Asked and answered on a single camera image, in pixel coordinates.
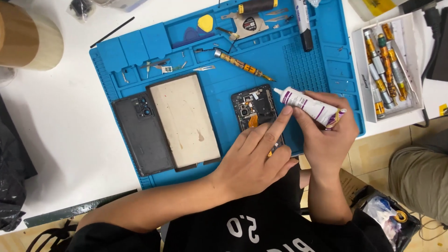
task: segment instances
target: person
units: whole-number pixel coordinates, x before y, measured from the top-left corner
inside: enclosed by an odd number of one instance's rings
[[[272,124],[243,131],[211,174],[86,214],[67,251],[160,251],[156,228],[167,222],[164,252],[392,251],[375,220],[360,210],[352,214],[341,188],[340,166],[359,133],[347,100],[306,94],[347,113],[333,130],[320,130],[304,111],[285,106]],[[292,115],[304,134],[309,178],[286,145],[267,158]],[[300,215],[307,183],[312,222]]]
[[[389,188],[410,210],[448,224],[448,129],[395,152]]]

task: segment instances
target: white box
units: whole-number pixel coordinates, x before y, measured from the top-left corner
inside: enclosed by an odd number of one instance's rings
[[[377,119],[375,113],[375,103],[373,100],[373,94],[371,89],[371,85],[374,85],[374,87],[376,87],[376,83],[369,72],[366,42],[364,39],[364,30],[366,29],[373,30],[373,35],[375,37],[372,37],[372,39],[374,41],[374,45],[377,51],[379,52],[378,40],[376,36],[379,33],[383,33],[381,25],[385,23],[389,24],[393,23],[396,25],[396,27],[394,27],[393,30],[395,31],[394,36],[395,41],[398,44],[398,48],[394,47],[394,50],[396,52],[400,51],[401,55],[404,57],[405,64],[408,70],[407,75],[410,81],[409,83],[405,83],[406,89],[408,91],[408,98],[406,99],[406,101],[400,101],[397,97],[396,100],[398,105],[392,109],[386,109],[385,117]],[[361,84],[360,90],[364,101],[364,113],[366,115],[367,121],[376,123],[398,115],[410,113],[412,111],[421,110],[424,108],[423,96],[422,96],[422,82],[420,80],[420,73],[418,70],[417,52],[415,50],[416,40],[414,35],[415,35],[414,20],[412,13],[388,19],[383,22],[378,22],[376,24],[363,27],[352,33],[353,46],[355,48],[356,61],[358,65],[358,73],[360,79],[359,82]]]

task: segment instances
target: desk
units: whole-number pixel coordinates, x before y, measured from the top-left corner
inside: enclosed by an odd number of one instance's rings
[[[344,12],[349,36],[366,25],[347,0]],[[51,18],[61,30],[65,50],[57,67],[46,72],[19,70],[0,93],[38,175],[26,180],[23,218],[30,218],[125,191],[140,189],[134,167],[116,126],[111,108],[89,57],[89,47],[124,23],[113,37],[164,22],[217,3],[216,0],[148,1],[131,13],[97,8],[88,23],[80,24],[66,13],[70,0],[40,0],[30,6]],[[448,6],[448,0],[438,3]],[[392,10],[379,20],[397,16]],[[432,48],[431,31],[423,13],[415,17],[425,41],[419,55],[426,65]],[[353,43],[350,40],[354,57]],[[426,80],[424,99],[430,118],[447,103],[448,85]],[[421,112],[401,115],[380,123],[366,122],[366,136],[423,121]],[[25,229],[22,222],[16,230]]]

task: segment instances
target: white glue tube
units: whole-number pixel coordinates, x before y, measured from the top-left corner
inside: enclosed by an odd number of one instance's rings
[[[324,125],[328,130],[347,112],[346,109],[339,109],[321,101],[314,100],[292,87],[287,87],[285,90],[274,88],[274,92],[280,95],[281,103],[303,109],[303,111]]]

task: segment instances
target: black marker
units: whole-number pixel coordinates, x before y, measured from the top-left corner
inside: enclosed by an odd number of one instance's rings
[[[297,22],[299,24],[303,50],[309,52],[313,50],[313,38],[311,37],[310,18],[308,17],[306,0],[294,0],[294,5],[296,8]]]

